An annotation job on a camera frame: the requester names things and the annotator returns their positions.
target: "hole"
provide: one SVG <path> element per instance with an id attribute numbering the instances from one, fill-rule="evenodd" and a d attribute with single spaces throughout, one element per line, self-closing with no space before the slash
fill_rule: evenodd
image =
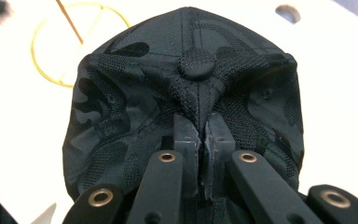
<path id="1" fill-rule="evenodd" d="M 301 20 L 301 16 L 297 9 L 289 5 L 278 6 L 275 9 L 275 12 L 292 24 L 295 24 Z"/>
<path id="2" fill-rule="evenodd" d="M 107 199 L 106 193 L 100 193 L 100 194 L 95 195 L 95 197 L 94 197 L 95 202 L 103 202 L 106 199 Z"/>
<path id="3" fill-rule="evenodd" d="M 164 162 L 170 162 L 175 160 L 175 155 L 172 153 L 163 153 L 159 155 L 159 159 Z"/>
<path id="4" fill-rule="evenodd" d="M 263 91 L 263 99 L 267 100 L 271 95 L 271 90 L 265 90 Z"/>
<path id="5" fill-rule="evenodd" d="M 334 190 L 323 190 L 321 196 L 325 202 L 330 203 L 331 205 L 339 208 L 348 208 L 351 207 L 351 201 Z"/>
<path id="6" fill-rule="evenodd" d="M 151 212 L 145 216 L 146 224 L 159 224 L 161 221 L 161 215 L 157 212 Z"/>
<path id="7" fill-rule="evenodd" d="M 287 220 L 292 224 L 305 224 L 304 218 L 298 214 L 289 214 Z"/>
<path id="8" fill-rule="evenodd" d="M 113 199 L 113 192 L 110 189 L 98 189 L 89 196 L 89 205 L 101 207 L 110 203 Z"/>
<path id="9" fill-rule="evenodd" d="M 113 105 L 116 103 L 116 98 L 115 98 L 115 96 L 109 94 L 109 95 L 107 95 L 107 101 Z"/>
<path id="10" fill-rule="evenodd" d="M 255 162 L 257 161 L 257 157 L 251 153 L 242 153 L 240 155 L 240 159 L 242 161 L 246 161 L 246 162 Z"/>

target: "metal grommet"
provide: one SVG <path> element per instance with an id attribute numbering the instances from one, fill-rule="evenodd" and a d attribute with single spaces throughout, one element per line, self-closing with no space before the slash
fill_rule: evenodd
<path id="1" fill-rule="evenodd" d="M 257 161 L 257 157 L 254 154 L 247 153 L 247 152 L 240 154 L 240 159 L 245 162 Z"/>
<path id="2" fill-rule="evenodd" d="M 349 208 L 351 207 L 351 201 L 347 199 L 342 194 L 331 190 L 326 189 L 321 192 L 321 196 L 325 202 L 330 203 L 331 205 L 339 208 Z"/>
<path id="3" fill-rule="evenodd" d="M 113 199 L 113 192 L 110 189 L 97 189 L 89 196 L 89 205 L 102 207 Z"/>
<path id="4" fill-rule="evenodd" d="M 167 153 L 162 153 L 161 155 L 159 155 L 158 158 L 164 162 L 171 162 L 175 160 L 175 155 L 167 152 Z"/>

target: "baseball cap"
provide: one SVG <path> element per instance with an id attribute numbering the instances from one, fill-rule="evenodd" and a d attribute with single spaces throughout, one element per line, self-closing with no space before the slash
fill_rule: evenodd
<path id="1" fill-rule="evenodd" d="M 213 112 L 224 119 L 236 150 L 261 154 L 298 188 L 304 145 L 292 55 L 234 21 L 193 7 L 132 26 L 78 66 L 62 147 L 69 195 L 75 200 L 101 183 L 123 190 L 139 183 L 151 155 L 170 147 L 164 140 L 172 139 L 178 113 L 197 131 L 202 169 L 205 125 Z M 219 199 L 211 206 L 226 204 Z M 216 220 L 226 215 L 214 213 Z"/>

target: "black plastic bracket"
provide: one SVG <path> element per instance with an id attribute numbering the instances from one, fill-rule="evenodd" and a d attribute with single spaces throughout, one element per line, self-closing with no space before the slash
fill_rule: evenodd
<path id="1" fill-rule="evenodd" d="M 314 186 L 306 202 L 325 223 L 358 223 L 358 199 L 343 189 Z"/>
<path id="2" fill-rule="evenodd" d="M 99 184 L 87 189 L 76 200 L 63 224 L 114 223 L 124 218 L 120 212 L 123 193 L 114 185 Z"/>
<path id="3" fill-rule="evenodd" d="M 179 152 L 154 153 L 135 196 L 127 224 L 179 224 L 184 160 Z"/>
<path id="4" fill-rule="evenodd" d="M 255 223 L 322 223 L 261 155 L 235 151 L 227 172 Z"/>
<path id="5" fill-rule="evenodd" d="M 199 133 L 193 123 L 182 114 L 173 117 L 173 149 L 185 159 L 183 196 L 192 198 L 198 193 Z"/>

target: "yellow circle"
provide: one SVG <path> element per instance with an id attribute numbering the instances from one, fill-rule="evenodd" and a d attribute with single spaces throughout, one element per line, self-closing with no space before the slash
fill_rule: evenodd
<path id="1" fill-rule="evenodd" d="M 94 28 L 94 25 L 96 24 L 97 19 L 99 19 L 99 17 L 102 15 L 103 11 L 106 10 L 106 9 L 109 10 L 109 11 L 112 11 L 116 15 L 118 15 L 120 17 L 120 19 L 122 21 L 124 21 L 124 23 L 127 26 L 127 28 L 130 27 L 130 23 L 127 21 L 127 19 L 119 11 L 115 10 L 114 8 L 112 8 L 110 6 L 102 5 L 102 4 L 99 4 L 99 3 L 83 2 L 83 3 L 75 3 L 75 4 L 68 5 L 65 8 L 70 10 L 70 9 L 73 9 L 73 8 L 80 8 L 80 7 L 88 7 L 88 8 L 90 8 L 90 7 L 98 7 L 101 10 L 98 13 L 97 18 L 94 19 L 91 27 L 87 31 L 88 35 L 90 34 L 91 30 Z M 50 82 L 52 82 L 54 84 L 63 86 L 63 87 L 72 88 L 74 86 L 74 82 L 67 83 L 67 82 L 63 81 L 63 78 L 66 75 L 64 72 L 62 74 L 60 74 L 60 75 L 54 74 L 55 77 L 53 76 L 53 74 L 49 75 L 48 72 L 46 71 L 46 68 L 45 69 L 42 68 L 40 62 L 36 58 L 36 52 L 35 52 L 36 39 L 37 39 L 38 35 L 41 33 L 42 28 L 47 25 L 48 21 L 49 21 L 49 18 L 43 19 L 37 25 L 37 27 L 36 27 L 36 29 L 34 31 L 34 35 L 33 35 L 32 42 L 31 42 L 31 56 L 32 56 L 32 61 L 33 61 L 34 67 L 40 73 L 40 75 L 42 75 L 42 77 L 44 77 L 46 80 L 48 80 L 48 81 L 50 81 Z"/>

